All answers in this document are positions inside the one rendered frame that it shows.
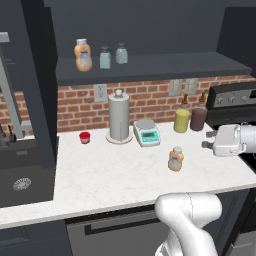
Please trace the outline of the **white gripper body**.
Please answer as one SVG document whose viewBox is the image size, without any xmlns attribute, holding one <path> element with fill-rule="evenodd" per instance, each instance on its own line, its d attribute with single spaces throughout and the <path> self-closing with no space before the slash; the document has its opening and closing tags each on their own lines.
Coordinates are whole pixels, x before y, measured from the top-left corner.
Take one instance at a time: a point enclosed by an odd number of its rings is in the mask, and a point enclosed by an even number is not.
<svg viewBox="0 0 256 256">
<path fill-rule="evenodd" d="M 242 150 L 238 124 L 219 127 L 213 143 L 213 153 L 218 157 L 237 156 Z"/>
</svg>

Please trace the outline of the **small orange condiment bottle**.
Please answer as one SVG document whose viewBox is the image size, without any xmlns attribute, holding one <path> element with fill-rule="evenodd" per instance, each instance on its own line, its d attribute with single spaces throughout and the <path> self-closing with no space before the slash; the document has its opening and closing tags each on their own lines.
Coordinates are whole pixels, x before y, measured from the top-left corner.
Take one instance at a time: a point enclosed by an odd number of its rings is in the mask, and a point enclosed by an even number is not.
<svg viewBox="0 0 256 256">
<path fill-rule="evenodd" d="M 184 155 L 182 153 L 182 149 L 179 146 L 175 146 L 169 154 L 168 168 L 175 172 L 180 171 L 183 160 Z"/>
</svg>

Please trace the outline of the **dark base cabinet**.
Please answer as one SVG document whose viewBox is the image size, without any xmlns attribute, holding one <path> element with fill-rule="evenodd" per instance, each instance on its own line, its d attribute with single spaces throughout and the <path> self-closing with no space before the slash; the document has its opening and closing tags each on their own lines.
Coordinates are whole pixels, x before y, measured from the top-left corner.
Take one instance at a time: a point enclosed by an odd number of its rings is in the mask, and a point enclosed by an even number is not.
<svg viewBox="0 0 256 256">
<path fill-rule="evenodd" d="M 213 238 L 218 256 L 225 256 L 234 234 L 237 234 L 256 197 L 256 188 L 219 193 L 222 214 L 204 227 Z"/>
<path fill-rule="evenodd" d="M 73 256 L 65 221 L 0 229 L 0 256 Z"/>
</svg>

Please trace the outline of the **dark cabinet shelf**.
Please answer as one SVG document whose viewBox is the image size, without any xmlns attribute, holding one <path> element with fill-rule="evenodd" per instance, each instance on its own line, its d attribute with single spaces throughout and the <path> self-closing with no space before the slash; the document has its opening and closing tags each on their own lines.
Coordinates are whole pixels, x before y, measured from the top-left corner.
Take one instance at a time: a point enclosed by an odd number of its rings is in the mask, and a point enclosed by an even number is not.
<svg viewBox="0 0 256 256">
<path fill-rule="evenodd" d="M 133 55 L 127 64 L 112 60 L 101 69 L 94 57 L 92 69 L 80 72 L 71 58 L 59 58 L 56 77 L 59 86 L 170 80 L 214 76 L 249 75 L 252 68 L 217 52 Z"/>
</svg>

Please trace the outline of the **dark open cabinet door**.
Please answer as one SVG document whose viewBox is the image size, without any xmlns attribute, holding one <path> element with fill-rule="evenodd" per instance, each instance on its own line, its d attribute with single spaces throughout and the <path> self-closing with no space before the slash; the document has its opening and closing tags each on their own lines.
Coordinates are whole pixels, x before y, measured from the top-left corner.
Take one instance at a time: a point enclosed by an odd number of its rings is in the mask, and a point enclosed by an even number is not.
<svg viewBox="0 0 256 256">
<path fill-rule="evenodd" d="M 44 0 L 21 0 L 34 70 L 27 92 L 27 107 L 44 168 L 57 160 L 57 49 L 51 9 Z"/>
<path fill-rule="evenodd" d="M 256 7 L 227 7 L 217 52 L 251 69 L 256 76 Z"/>
</svg>

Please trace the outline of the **pale teal shaker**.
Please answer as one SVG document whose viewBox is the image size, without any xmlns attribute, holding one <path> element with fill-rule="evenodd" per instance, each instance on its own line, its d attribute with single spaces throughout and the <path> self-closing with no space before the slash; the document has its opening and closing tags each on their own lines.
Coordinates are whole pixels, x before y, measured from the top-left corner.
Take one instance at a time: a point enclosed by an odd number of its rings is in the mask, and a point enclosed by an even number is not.
<svg viewBox="0 0 256 256">
<path fill-rule="evenodd" d="M 116 50 L 116 62 L 118 64 L 128 63 L 128 52 L 125 43 L 119 43 L 118 45 L 118 48 Z"/>
<path fill-rule="evenodd" d="M 110 69 L 111 68 L 111 54 L 109 52 L 108 46 L 101 47 L 100 68 L 101 69 Z"/>
</svg>

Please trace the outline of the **large orange condiment bottle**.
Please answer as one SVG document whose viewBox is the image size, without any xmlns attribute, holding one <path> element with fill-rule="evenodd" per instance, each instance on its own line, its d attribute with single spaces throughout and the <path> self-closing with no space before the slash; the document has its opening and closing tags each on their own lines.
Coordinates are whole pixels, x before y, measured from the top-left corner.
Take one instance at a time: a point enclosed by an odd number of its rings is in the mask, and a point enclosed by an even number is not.
<svg viewBox="0 0 256 256">
<path fill-rule="evenodd" d="M 82 38 L 76 40 L 74 54 L 77 69 L 81 72 L 90 71 L 92 68 L 91 48 L 86 39 Z"/>
</svg>

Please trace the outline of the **dark maroon canister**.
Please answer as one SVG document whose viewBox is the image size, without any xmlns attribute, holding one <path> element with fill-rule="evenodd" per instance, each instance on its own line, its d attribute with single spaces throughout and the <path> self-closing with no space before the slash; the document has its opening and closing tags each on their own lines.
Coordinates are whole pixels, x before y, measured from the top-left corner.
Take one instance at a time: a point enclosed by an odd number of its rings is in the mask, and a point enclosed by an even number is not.
<svg viewBox="0 0 256 256">
<path fill-rule="evenodd" d="M 204 127 L 206 116 L 207 110 L 205 108 L 195 108 L 192 111 L 190 128 L 193 131 L 201 131 Z"/>
</svg>

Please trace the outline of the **yellow canister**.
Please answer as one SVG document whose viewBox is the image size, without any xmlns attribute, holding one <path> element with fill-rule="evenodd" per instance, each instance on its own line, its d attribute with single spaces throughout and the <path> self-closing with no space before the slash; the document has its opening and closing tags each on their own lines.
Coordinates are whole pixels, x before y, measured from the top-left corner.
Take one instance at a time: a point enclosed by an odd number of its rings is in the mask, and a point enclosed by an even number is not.
<svg viewBox="0 0 256 256">
<path fill-rule="evenodd" d="M 190 120 L 190 112 L 186 109 L 177 109 L 175 112 L 174 130 L 177 133 L 185 133 Z"/>
</svg>

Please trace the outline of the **black stove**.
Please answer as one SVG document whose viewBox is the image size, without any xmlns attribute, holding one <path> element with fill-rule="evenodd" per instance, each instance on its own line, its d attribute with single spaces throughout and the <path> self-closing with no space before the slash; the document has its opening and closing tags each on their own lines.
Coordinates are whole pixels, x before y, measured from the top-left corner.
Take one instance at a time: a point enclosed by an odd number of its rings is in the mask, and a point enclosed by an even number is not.
<svg viewBox="0 0 256 256">
<path fill-rule="evenodd" d="M 256 126 L 256 82 L 212 86 L 206 109 L 206 123 L 214 130 L 228 124 Z"/>
</svg>

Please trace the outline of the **grey paper towel holder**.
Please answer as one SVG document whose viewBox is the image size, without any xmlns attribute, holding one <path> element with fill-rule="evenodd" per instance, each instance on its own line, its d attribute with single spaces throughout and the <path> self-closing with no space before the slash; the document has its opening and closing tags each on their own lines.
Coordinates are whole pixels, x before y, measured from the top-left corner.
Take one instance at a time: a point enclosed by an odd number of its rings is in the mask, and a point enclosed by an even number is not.
<svg viewBox="0 0 256 256">
<path fill-rule="evenodd" d="M 132 140 L 129 129 L 130 97 L 121 89 L 117 89 L 108 97 L 109 130 L 106 139 L 113 144 L 126 144 Z"/>
</svg>

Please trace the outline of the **red cup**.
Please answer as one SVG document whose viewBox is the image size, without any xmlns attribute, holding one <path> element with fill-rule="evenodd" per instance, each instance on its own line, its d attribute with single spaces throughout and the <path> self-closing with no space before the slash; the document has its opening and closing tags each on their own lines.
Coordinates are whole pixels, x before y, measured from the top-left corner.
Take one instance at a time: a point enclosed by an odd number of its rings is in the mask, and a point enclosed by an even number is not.
<svg viewBox="0 0 256 256">
<path fill-rule="evenodd" d="M 84 131 L 79 134 L 79 138 L 82 144 L 88 144 L 90 142 L 91 135 L 89 132 Z"/>
</svg>

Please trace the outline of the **grey dishwasher front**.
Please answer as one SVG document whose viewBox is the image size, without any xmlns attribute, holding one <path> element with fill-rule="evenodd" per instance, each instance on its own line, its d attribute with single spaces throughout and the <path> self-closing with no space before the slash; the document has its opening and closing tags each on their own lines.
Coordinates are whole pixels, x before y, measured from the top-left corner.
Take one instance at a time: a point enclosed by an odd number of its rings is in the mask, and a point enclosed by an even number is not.
<svg viewBox="0 0 256 256">
<path fill-rule="evenodd" d="M 133 215 L 156 217 L 154 206 L 147 205 L 67 219 L 73 256 L 154 256 L 168 234 L 167 226 L 160 220 L 157 223 L 116 231 L 84 234 L 86 224 Z"/>
</svg>

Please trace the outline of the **grey faucet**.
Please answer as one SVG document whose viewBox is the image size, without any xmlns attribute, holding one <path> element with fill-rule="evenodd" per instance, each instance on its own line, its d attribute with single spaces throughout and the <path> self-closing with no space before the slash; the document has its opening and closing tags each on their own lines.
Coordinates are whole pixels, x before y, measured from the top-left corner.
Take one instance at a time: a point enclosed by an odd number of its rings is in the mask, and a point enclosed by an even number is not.
<svg viewBox="0 0 256 256">
<path fill-rule="evenodd" d="M 16 103 L 16 98 L 12 88 L 11 79 L 8 73 L 8 69 L 2 51 L 2 44 L 9 42 L 10 39 L 8 33 L 0 32 L 0 89 L 3 93 L 8 108 L 14 132 L 18 139 L 23 139 L 25 137 L 25 131 L 32 129 L 32 124 L 28 120 L 23 121 L 21 119 L 18 105 Z"/>
</svg>

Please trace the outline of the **white wall outlet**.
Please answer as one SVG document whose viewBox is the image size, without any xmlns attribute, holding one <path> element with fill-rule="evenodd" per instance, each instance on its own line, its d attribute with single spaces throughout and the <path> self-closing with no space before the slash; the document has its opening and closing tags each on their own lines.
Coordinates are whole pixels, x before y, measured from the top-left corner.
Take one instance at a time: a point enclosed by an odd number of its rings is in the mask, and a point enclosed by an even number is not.
<svg viewBox="0 0 256 256">
<path fill-rule="evenodd" d="M 94 101 L 105 102 L 107 100 L 107 85 L 106 84 L 94 84 Z"/>
</svg>

